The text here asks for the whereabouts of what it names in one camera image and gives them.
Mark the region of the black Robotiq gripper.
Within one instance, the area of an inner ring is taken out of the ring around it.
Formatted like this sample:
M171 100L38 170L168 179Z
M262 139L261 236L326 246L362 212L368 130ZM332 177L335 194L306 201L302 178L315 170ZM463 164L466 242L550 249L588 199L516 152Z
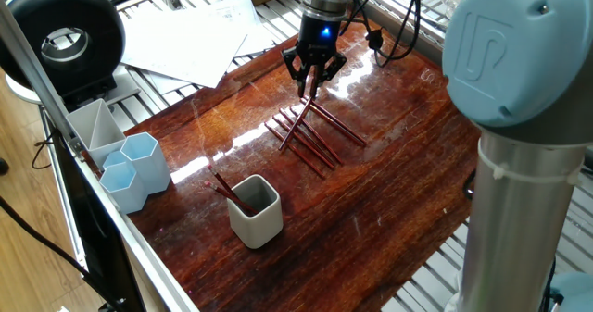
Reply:
M299 98L304 96L309 75L308 63L316 63L309 90L310 98L315 98L318 88L325 81L330 81L346 64L347 58L341 53L336 53L340 25L340 20L330 21L304 16L301 20L296 46L282 51L288 72L296 82ZM297 57L301 60L299 69L296 69L295 66Z

